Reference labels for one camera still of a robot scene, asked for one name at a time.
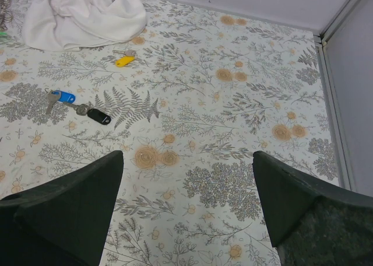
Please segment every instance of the metal edge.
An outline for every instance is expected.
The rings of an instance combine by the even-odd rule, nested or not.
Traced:
[[[193,3],[193,2],[187,2],[187,1],[181,1],[181,0],[161,0],[161,1],[172,2],[172,3],[175,3],[175,4],[195,6],[197,8],[207,9],[208,11],[218,11],[218,12],[229,14],[229,15],[236,15],[236,16],[240,16],[240,17],[244,17],[244,18],[248,18],[248,19],[252,19],[252,20],[256,20],[256,21],[271,23],[271,24],[275,24],[275,25],[279,25],[279,26],[286,26],[286,27],[297,29],[297,30],[308,31],[308,32],[311,32],[311,33],[316,34],[316,35],[319,35],[319,33],[320,33],[319,30],[316,30],[316,29],[291,25],[291,24],[283,23],[283,22],[277,22],[275,20],[256,17],[256,16],[252,16],[252,15],[246,15],[246,14],[243,14],[243,13],[229,11],[229,10],[225,10],[225,9],[222,9],[222,8],[215,8],[213,6],[206,6],[202,3]]]
[[[330,72],[328,54],[325,47],[318,45],[321,81],[324,89],[326,111],[328,112],[330,134],[335,147],[339,185],[347,190],[357,192],[353,169],[350,162],[346,136],[341,123],[333,76]]]
[[[361,5],[362,0],[347,0],[329,24],[321,31],[322,43],[328,42],[330,38],[340,29],[346,19],[356,7]]]

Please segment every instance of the white cloth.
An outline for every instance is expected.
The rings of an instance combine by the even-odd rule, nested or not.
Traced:
[[[22,37],[42,50],[79,50],[129,41],[146,22],[140,0],[34,0]]]

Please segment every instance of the black key tag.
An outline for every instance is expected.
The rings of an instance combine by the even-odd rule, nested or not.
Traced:
[[[103,113],[102,111],[96,109],[96,108],[91,108],[87,112],[87,116],[89,118],[92,118],[94,121],[97,121],[100,124],[107,125],[111,121],[111,117],[108,116],[106,113]]]

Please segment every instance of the leaf pattern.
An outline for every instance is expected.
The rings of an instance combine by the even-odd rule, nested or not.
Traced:
[[[113,150],[124,173],[102,266],[274,266],[252,171],[262,150],[338,184],[311,32],[160,0],[132,41],[48,52],[0,38],[0,197]],[[123,68],[113,50],[136,50]],[[48,89],[112,117],[102,126]]]

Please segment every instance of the silver key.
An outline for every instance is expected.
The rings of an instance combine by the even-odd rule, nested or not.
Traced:
[[[53,109],[53,105],[61,98],[61,92],[60,91],[49,91],[49,93],[47,94],[47,99],[49,101],[48,103],[48,107],[47,107],[47,111],[45,112],[46,114],[50,114],[52,109]]]
[[[63,102],[63,104],[65,106],[72,107],[76,111],[76,114],[79,116],[86,116],[88,111],[91,109],[91,107],[87,104],[71,104],[67,101]]]

